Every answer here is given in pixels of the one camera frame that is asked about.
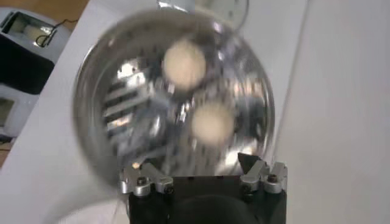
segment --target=white surface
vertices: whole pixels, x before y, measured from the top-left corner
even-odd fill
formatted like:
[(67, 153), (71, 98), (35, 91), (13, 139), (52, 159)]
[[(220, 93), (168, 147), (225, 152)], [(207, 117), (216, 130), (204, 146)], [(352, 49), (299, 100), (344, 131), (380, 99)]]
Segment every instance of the white surface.
[(390, 2), (311, 1), (292, 76), (287, 223), (389, 223)]
[[(288, 87), (305, 0), (251, 1), (242, 28), (269, 75), (277, 125)], [(73, 209), (115, 197), (88, 170), (76, 143), (71, 97), (88, 49), (117, 20), (155, 0), (91, 0), (56, 64), (0, 176), (2, 223), (53, 223)]]
[(118, 199), (102, 201), (74, 211), (58, 224), (129, 224), (125, 204)]

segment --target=metal bowl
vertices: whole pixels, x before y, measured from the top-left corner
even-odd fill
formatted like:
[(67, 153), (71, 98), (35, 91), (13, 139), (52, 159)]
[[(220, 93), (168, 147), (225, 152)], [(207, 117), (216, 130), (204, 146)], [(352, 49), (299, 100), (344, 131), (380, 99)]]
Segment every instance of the metal bowl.
[[(207, 59), (207, 74), (189, 92), (165, 79), (165, 51), (187, 38)], [(235, 132), (218, 149), (190, 132), (193, 111), (222, 102)], [(173, 9), (142, 12), (108, 30), (89, 51), (74, 90), (74, 126), (81, 148), (104, 180), (152, 159), (165, 174), (239, 174), (237, 153), (262, 157), (274, 131), (271, 86), (250, 47), (212, 18)]]

